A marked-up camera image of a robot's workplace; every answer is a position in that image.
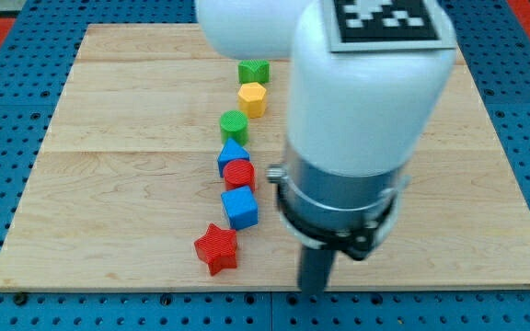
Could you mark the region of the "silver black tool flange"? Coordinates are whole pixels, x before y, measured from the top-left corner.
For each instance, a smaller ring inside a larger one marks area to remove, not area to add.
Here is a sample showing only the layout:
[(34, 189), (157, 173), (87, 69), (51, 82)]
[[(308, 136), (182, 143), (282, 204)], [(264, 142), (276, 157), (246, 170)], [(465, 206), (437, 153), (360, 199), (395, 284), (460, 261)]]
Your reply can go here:
[(333, 173), (288, 145), (281, 164), (269, 165), (282, 223), (306, 254), (341, 252), (365, 260), (392, 232), (408, 177), (399, 167), (371, 176)]

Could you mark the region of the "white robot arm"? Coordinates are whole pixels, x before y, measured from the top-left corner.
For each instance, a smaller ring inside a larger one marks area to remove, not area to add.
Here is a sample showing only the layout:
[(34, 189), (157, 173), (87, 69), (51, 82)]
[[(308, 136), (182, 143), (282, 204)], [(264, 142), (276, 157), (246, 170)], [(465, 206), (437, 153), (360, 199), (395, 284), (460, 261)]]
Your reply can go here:
[(453, 24), (433, 0), (197, 0), (209, 44), (290, 62), (284, 158), (267, 179), (301, 242), (298, 285), (323, 291), (334, 257), (361, 261), (398, 220), (414, 153), (452, 71)]

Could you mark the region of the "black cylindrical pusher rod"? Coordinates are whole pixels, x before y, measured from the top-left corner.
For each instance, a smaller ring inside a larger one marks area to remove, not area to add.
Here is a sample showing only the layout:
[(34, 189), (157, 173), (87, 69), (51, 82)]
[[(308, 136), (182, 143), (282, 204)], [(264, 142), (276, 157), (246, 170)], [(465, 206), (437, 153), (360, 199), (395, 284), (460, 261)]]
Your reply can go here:
[(303, 245), (297, 283), (301, 292), (317, 294), (325, 290), (334, 263), (336, 252), (327, 249), (314, 249)]

